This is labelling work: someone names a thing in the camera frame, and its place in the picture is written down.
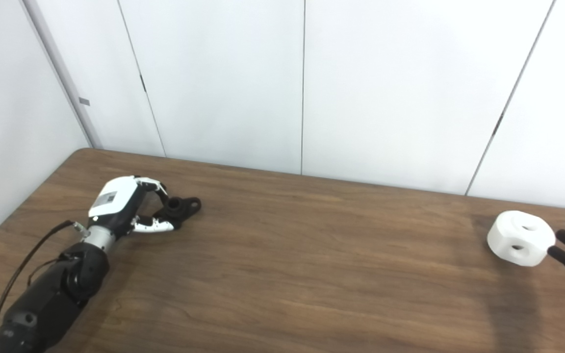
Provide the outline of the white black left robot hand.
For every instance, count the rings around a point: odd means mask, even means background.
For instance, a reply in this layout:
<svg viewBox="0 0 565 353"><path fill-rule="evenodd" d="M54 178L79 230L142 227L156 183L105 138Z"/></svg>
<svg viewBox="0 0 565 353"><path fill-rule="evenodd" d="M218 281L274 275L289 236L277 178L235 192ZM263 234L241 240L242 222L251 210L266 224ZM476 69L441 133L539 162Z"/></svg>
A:
<svg viewBox="0 0 565 353"><path fill-rule="evenodd" d="M157 179L130 175L108 181L88 211L88 228L103 228L116 240L132 232L179 230L179 223L161 211L152 216L139 214L148 193L156 194L164 206L170 201L166 187Z"/></svg>

